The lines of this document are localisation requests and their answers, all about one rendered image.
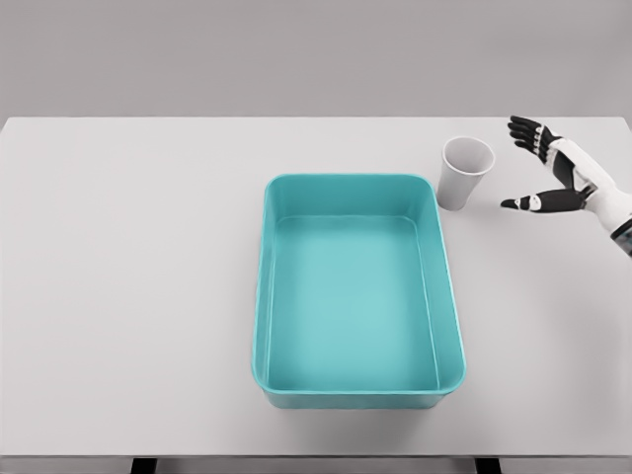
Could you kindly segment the white paper cup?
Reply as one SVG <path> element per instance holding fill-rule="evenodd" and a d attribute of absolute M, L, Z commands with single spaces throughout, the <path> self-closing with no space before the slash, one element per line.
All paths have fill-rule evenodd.
<path fill-rule="evenodd" d="M 479 138 L 455 136 L 447 140 L 441 151 L 438 205 L 449 211 L 463 208 L 495 161 L 492 148 Z"/>

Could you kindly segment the teal rectangular basket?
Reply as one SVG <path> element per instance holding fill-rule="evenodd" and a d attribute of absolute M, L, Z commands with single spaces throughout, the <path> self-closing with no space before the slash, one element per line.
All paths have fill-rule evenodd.
<path fill-rule="evenodd" d="M 465 350 L 428 180 L 269 181 L 251 367 L 286 410 L 424 410 L 462 385 Z"/>

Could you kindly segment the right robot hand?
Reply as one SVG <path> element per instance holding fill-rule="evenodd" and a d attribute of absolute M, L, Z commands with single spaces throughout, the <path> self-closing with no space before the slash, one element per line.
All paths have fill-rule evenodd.
<path fill-rule="evenodd" d="M 508 198 L 501 202 L 502 207 L 533 213 L 588 210 L 597 215 L 603 192 L 617 186 L 591 155 L 574 141 L 530 118 L 512 116 L 508 128 L 514 145 L 537 157 L 562 188 Z"/>

